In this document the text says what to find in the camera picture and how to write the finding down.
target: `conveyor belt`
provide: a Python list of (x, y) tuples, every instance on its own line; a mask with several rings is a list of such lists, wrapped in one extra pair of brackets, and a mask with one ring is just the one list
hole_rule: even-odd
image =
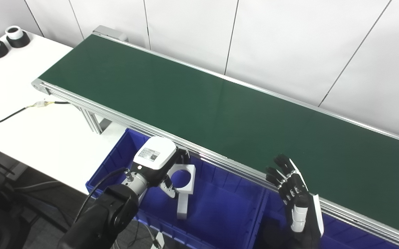
[(393, 134), (101, 33), (33, 85), (269, 188), (264, 167), (285, 153), (326, 213), (399, 244)]

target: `white table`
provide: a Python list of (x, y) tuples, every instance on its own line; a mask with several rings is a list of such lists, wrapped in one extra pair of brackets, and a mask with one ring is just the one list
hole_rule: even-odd
[[(29, 34), (31, 43), (0, 58), (0, 120), (40, 100), (60, 101), (30, 84), (72, 48)], [(87, 194), (86, 181), (124, 133), (115, 123), (95, 134), (70, 104), (28, 108), (0, 123), (0, 151)]]

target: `label sticker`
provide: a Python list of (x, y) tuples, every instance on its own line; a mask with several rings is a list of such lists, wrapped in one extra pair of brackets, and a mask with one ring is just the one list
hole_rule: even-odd
[(149, 148), (144, 148), (140, 154), (138, 155), (139, 157), (142, 157), (144, 159), (147, 159), (151, 162), (154, 162), (155, 159), (160, 155), (158, 151), (151, 150)]

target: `aluminum frame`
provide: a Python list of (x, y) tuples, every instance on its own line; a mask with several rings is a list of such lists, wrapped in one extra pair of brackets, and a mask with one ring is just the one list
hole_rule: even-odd
[[(218, 74), (216, 72), (200, 68), (198, 66), (185, 63), (179, 60), (176, 60), (174, 58), (168, 57), (166, 55), (162, 55), (157, 52), (150, 51), (148, 49), (142, 48), (135, 46), (133, 44), (129, 44), (127, 42), (121, 41), (118, 38), (115, 38), (111, 35), (108, 34), (103, 34), (100, 31), (102, 30), (103, 32), (106, 31), (106, 27), (100, 26), (97, 29), (94, 30), (92, 34), (100, 36), (102, 38), (109, 39), (111, 41), (117, 42), (119, 44), (123, 44), (125, 46), (133, 47), (135, 49), (142, 50), (144, 52), (148, 52), (150, 54), (183, 64), (185, 66), (189, 66), (192, 68), (195, 68), (197, 70), (206, 72), (208, 74), (215, 75), (217, 77), (220, 77), (222, 79), (228, 80), (230, 82), (234, 82), (239, 85), (243, 85), (245, 87), (252, 88), (254, 90), (261, 91), (263, 93), (267, 93), (269, 95), (275, 96), (277, 98), (284, 99), (286, 101), (290, 101), (294, 104), (298, 104), (300, 106), (304, 106), (306, 108), (324, 113), (326, 115), (330, 115), (334, 118), (341, 119), (343, 121), (353, 123), (357, 126), (361, 126), (365, 129), (372, 130), (374, 132), (378, 132), (380, 134), (383, 134), (385, 136), (393, 137), (395, 139), (399, 140), (399, 136), (396, 134), (392, 134), (390, 132), (383, 131), (381, 129), (375, 128), (373, 126), (368, 126), (364, 123), (357, 122), (355, 120), (351, 120), (348, 118), (345, 118), (341, 115), (326, 111), (324, 109), (321, 109), (319, 107), (312, 106), (310, 104), (306, 104), (301, 101), (297, 101), (295, 99), (289, 98), (284, 95), (280, 95), (278, 93), (274, 93), (268, 90), (265, 90), (263, 88), (248, 84), (246, 82), (242, 82), (237, 79), (233, 79), (231, 77)], [(231, 159), (226, 158), (225, 156), (222, 156), (220, 154), (214, 153), (211, 150), (208, 150), (204, 147), (201, 147), (199, 145), (196, 145), (194, 143), (191, 143), (187, 140), (184, 140), (180, 137), (177, 137), (173, 134), (170, 134), (168, 132), (165, 132), (161, 129), (158, 129), (154, 126), (150, 126), (147, 123), (141, 122), (135, 118), (129, 117), (128, 115), (125, 115), (123, 113), (117, 112), (109, 107), (103, 106), (101, 104), (95, 103), (87, 98), (84, 98), (83, 96), (80, 96), (78, 94), (72, 93), (70, 91), (67, 91), (61, 87), (58, 87), (56, 85), (50, 84), (48, 82), (45, 82), (41, 79), (36, 79), (32, 82), (32, 85), (39, 91), (46, 93), (48, 95), (54, 95), (57, 96), (63, 100), (69, 101), (76, 107), (78, 107), (79, 110), (84, 115), (84, 118), (87, 120), (89, 126), (91, 129), (99, 134), (102, 133), (103, 129), (100, 127), (100, 124), (96, 121), (95, 114), (99, 115), (107, 120), (110, 120), (115, 123), (119, 123), (122, 126), (127, 126), (130, 127), (138, 132), (141, 132), (143, 134), (146, 134), (148, 136), (162, 136), (162, 137), (167, 137), (174, 141), (176, 144), (181, 145), (183, 147), (186, 147), (189, 149), (190, 153), (193, 156), (196, 156), (198, 158), (201, 158), (202, 160), (209, 162), (217, 167), (220, 167), (224, 170), (227, 170), (229, 172), (232, 172), (236, 175), (239, 175), (241, 177), (246, 178), (247, 180), (250, 180), (252, 182), (255, 182), (256, 184), (259, 184), (265, 188), (268, 188), (273, 191), (277, 191), (277, 188), (273, 186), (271, 183), (267, 182), (265, 180), (266, 174), (259, 172), (255, 169), (252, 169), (244, 164), (240, 164), (236, 161), (233, 161)], [(349, 210), (348, 208), (345, 208), (343, 206), (337, 205), (331, 201), (325, 200), (323, 198), (321, 200), (321, 209), (323, 210), (324, 213), (329, 214), (330, 216), (333, 216), (336, 219), (339, 219), (343, 222), (346, 222), (350, 225), (353, 225), (355, 227), (358, 227), (362, 230), (365, 230), (371, 234), (374, 234), (380, 238), (383, 238), (391, 243), (394, 243), (396, 245), (399, 245), (399, 230), (396, 230), (392, 227), (389, 227), (381, 222), (375, 221), (373, 219), (370, 219), (369, 217), (363, 216), (359, 213), (356, 213), (355, 211)]]

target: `blue plastic bin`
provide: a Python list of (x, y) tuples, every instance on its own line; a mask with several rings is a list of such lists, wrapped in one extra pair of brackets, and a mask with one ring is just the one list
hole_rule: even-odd
[[(149, 137), (127, 129), (103, 164), (86, 183), (91, 191), (108, 172), (130, 167), (133, 156)], [(177, 200), (161, 189), (147, 191), (136, 218), (175, 240), (198, 249), (252, 248), (253, 228), (266, 190), (246, 179), (217, 168), (198, 158), (194, 194), (189, 196), (187, 220), (176, 218)], [(121, 183), (125, 175), (112, 177), (96, 190)]]
[[(284, 228), (286, 225), (284, 207), (285, 205), (277, 192), (266, 191), (260, 214), (254, 227), (251, 244), (255, 244), (257, 237), (261, 236), (259, 227), (263, 219), (275, 219)], [(324, 235), (321, 239), (321, 249), (399, 249), (399, 246), (331, 216), (323, 214), (323, 221)]]

